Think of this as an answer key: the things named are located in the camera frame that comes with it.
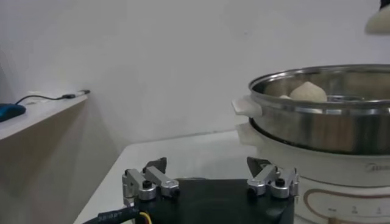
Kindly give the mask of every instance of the steamed bun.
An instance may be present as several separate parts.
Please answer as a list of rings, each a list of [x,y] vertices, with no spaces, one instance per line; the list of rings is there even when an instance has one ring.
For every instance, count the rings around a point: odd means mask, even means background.
[[[290,98],[293,100],[326,102],[327,93],[325,93],[321,87],[316,86],[311,82],[305,82],[290,93]]]

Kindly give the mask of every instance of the white table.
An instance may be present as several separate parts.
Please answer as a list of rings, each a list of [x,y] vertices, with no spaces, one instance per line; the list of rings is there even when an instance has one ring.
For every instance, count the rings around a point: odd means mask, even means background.
[[[172,178],[249,178],[247,156],[259,157],[259,153],[254,147],[241,145],[235,131],[130,145],[123,150],[74,223],[83,223],[99,212],[123,207],[121,175],[125,169],[140,170],[150,160],[167,157],[166,174]]]

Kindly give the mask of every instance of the brand logo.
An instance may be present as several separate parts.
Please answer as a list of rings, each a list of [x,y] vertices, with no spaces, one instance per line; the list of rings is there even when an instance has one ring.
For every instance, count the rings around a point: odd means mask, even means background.
[[[369,173],[390,170],[390,165],[379,165],[376,163],[369,163],[366,165],[366,171]]]

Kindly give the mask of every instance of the control panel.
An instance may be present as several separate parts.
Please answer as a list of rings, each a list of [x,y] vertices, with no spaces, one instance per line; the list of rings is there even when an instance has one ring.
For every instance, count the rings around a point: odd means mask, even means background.
[[[333,217],[346,223],[390,223],[389,195],[353,195],[323,189],[304,193],[305,206],[324,219]]]

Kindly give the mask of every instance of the yellow wire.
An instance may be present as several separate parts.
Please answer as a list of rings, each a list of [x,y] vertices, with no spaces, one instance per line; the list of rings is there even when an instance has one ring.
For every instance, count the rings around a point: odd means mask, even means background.
[[[140,212],[140,215],[142,215],[143,217],[145,217],[145,219],[147,220],[148,224],[152,224],[152,219],[151,217],[145,213],[145,212]]]

